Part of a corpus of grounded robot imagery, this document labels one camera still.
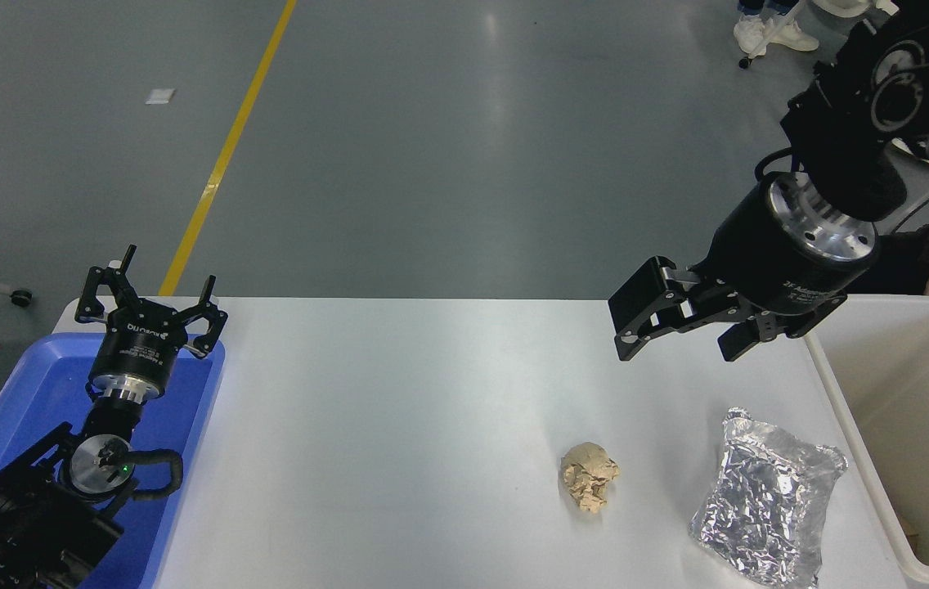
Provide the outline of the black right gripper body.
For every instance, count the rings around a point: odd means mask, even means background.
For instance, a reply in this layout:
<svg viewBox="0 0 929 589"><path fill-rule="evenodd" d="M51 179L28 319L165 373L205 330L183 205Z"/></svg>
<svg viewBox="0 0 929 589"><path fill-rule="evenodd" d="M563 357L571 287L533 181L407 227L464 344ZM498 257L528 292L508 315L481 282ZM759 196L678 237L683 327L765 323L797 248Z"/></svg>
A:
<svg viewBox="0 0 929 589"><path fill-rule="evenodd" d="M744 301L798 317L839 304L873 261L873 223L828 203L812 182L760 182L712 236L695 303Z"/></svg>

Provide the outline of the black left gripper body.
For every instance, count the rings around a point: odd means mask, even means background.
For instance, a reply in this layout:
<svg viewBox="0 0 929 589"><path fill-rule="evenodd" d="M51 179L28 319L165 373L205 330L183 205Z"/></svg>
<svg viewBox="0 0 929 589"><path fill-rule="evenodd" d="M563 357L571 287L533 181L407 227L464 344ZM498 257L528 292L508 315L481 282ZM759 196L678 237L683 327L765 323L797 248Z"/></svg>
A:
<svg viewBox="0 0 929 589"><path fill-rule="evenodd" d="M116 308L91 368L91 389L103 392L129 383L139 392L164 392L187 334L177 310L150 299Z"/></svg>

